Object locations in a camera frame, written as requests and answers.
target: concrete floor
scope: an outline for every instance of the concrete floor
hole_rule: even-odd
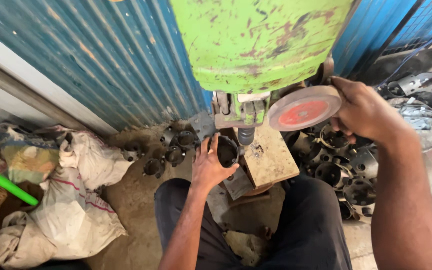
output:
[[[194,151],[189,152],[183,163],[176,168],[167,166],[160,179],[143,176],[142,167],[148,156],[160,155],[162,146],[159,135],[164,128],[165,126],[157,126],[151,131],[123,132],[110,142],[112,145],[121,146],[124,141],[139,138],[149,146],[149,150],[147,156],[131,165],[120,182],[106,189],[106,200],[117,212],[129,236],[118,237],[99,254],[87,258],[93,270],[158,267],[162,250],[154,216],[154,192],[168,179],[180,177],[190,180],[191,160],[194,155]],[[431,162],[428,163],[428,172],[432,191]],[[275,231],[278,225],[285,192],[279,184],[269,192],[270,200],[238,205],[230,209],[225,190],[216,186],[207,201],[214,220],[224,229],[258,234],[264,226]],[[345,226],[344,232],[353,269],[377,269],[371,245],[371,225]]]

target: leg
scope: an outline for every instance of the leg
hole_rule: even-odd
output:
[[[300,176],[286,193],[268,269],[351,269],[338,199],[327,183]]]
[[[168,246],[174,227],[180,218],[190,184],[189,181],[181,178],[170,179],[162,183],[154,194],[154,212],[163,251]],[[222,233],[206,203],[201,223],[196,269],[230,269],[241,266]]]

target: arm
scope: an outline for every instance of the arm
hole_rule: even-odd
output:
[[[159,262],[159,270],[196,268],[206,198],[214,186],[232,175],[239,167],[239,164],[235,164],[231,168],[223,168],[219,163],[217,133],[213,137],[211,149],[205,151],[208,149],[208,141],[209,138],[204,139],[201,147],[196,150],[188,197],[166,251]]]
[[[333,77],[343,100],[335,130],[378,147],[371,239],[378,269],[432,269],[432,197],[417,133],[363,83]]]

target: green broom handle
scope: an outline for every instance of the green broom handle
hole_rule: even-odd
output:
[[[24,190],[13,184],[11,181],[8,180],[8,178],[4,177],[3,175],[0,175],[0,186],[9,191],[10,193],[13,193],[16,197],[28,203],[29,205],[38,204],[38,200],[36,200],[36,198],[31,196],[30,194],[27,194]]]

